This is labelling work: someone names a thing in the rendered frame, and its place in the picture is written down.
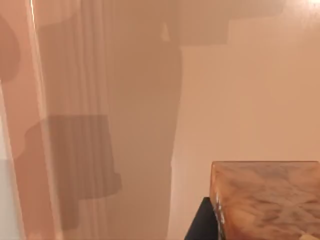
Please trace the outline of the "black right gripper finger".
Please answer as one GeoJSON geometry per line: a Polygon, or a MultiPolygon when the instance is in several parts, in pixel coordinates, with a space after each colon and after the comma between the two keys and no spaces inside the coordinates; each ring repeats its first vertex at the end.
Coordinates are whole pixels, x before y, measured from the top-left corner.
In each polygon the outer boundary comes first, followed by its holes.
{"type": "Polygon", "coordinates": [[[220,240],[218,221],[208,196],[202,199],[184,240],[220,240]]]}

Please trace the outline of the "brown marbled block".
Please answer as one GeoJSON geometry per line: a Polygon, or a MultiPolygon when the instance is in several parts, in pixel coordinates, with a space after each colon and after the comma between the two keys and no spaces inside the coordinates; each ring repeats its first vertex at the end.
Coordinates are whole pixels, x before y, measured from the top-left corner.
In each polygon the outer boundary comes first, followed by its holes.
{"type": "Polygon", "coordinates": [[[218,240],[320,240],[320,161],[215,161],[218,240]]]}

